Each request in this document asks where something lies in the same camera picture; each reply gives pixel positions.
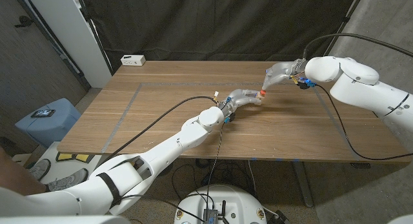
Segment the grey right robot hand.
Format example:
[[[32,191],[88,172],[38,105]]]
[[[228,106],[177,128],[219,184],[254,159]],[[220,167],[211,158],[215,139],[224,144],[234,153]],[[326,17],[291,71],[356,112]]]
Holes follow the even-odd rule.
[[[306,59],[297,59],[295,61],[283,61],[274,64],[266,70],[261,89],[267,90],[270,86],[278,84],[284,79],[304,72],[307,63]]]

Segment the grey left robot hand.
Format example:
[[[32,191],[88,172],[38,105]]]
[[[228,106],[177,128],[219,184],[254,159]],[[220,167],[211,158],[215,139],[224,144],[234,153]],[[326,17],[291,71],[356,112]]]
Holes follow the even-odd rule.
[[[232,91],[225,100],[219,103],[218,107],[221,109],[224,117],[229,117],[237,108],[247,105],[261,105],[262,100],[258,98],[259,92],[256,90],[236,89]]]

